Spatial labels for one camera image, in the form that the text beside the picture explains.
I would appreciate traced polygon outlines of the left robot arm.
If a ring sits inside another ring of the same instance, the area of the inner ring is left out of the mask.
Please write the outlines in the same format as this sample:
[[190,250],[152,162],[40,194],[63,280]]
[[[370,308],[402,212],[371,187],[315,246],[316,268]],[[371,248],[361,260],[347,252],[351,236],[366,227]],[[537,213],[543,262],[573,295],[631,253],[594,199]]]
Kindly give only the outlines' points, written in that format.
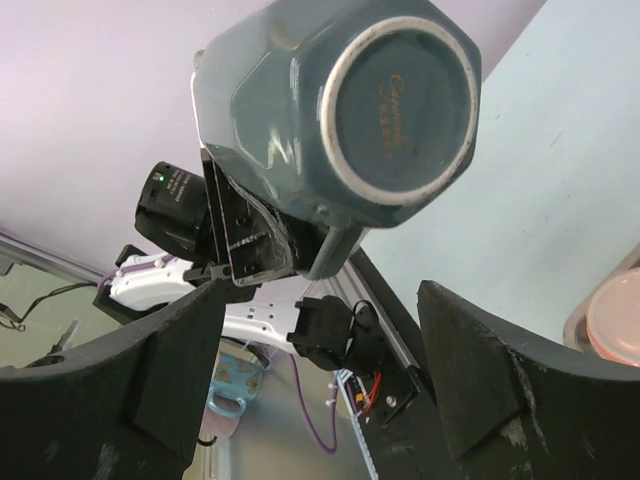
[[314,230],[242,190],[207,150],[201,159],[202,175],[164,161],[151,168],[134,226],[161,251],[125,246],[99,282],[94,306],[127,325],[213,281],[225,290],[223,336],[272,346],[325,371],[379,373],[386,346],[369,301],[256,300],[260,287],[306,267]]

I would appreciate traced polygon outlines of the dark teal mug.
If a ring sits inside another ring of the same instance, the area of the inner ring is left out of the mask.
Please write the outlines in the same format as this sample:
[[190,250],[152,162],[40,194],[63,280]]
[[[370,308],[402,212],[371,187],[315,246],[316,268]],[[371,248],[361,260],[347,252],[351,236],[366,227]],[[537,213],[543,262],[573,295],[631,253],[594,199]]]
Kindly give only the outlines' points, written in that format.
[[411,219],[472,162],[478,46],[429,1],[275,1],[194,59],[201,148],[320,231],[312,280]]

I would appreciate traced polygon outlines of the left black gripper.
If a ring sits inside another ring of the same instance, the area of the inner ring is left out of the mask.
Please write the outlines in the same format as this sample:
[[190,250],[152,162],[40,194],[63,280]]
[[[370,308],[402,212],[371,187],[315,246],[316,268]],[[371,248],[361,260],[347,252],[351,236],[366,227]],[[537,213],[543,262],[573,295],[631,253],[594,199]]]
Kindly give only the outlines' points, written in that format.
[[200,149],[204,178],[167,162],[147,177],[135,209],[136,231],[166,253],[219,267],[237,286],[310,270],[320,231],[241,188]]

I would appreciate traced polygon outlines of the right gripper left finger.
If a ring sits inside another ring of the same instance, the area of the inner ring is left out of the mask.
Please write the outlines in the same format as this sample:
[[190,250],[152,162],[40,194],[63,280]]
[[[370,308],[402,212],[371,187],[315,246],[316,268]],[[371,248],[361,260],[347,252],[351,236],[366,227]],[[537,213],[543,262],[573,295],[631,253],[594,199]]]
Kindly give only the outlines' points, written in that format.
[[224,315],[214,281],[96,340],[3,367],[2,478],[181,478]]

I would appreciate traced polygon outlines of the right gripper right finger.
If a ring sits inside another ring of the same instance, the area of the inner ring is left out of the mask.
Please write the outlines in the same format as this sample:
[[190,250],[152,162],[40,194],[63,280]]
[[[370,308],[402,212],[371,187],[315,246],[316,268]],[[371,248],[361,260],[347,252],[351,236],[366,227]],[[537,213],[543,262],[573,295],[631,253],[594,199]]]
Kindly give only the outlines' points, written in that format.
[[421,283],[418,311],[459,478],[638,478],[638,368],[555,343],[434,281]]

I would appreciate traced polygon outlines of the pink mug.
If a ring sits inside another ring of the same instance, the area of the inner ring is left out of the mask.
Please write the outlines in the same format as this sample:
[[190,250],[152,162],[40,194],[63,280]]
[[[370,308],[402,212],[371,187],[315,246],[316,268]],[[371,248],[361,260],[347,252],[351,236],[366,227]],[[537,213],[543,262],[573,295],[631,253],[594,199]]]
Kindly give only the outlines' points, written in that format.
[[586,311],[586,330],[596,353],[607,360],[639,366],[639,269],[607,279]]

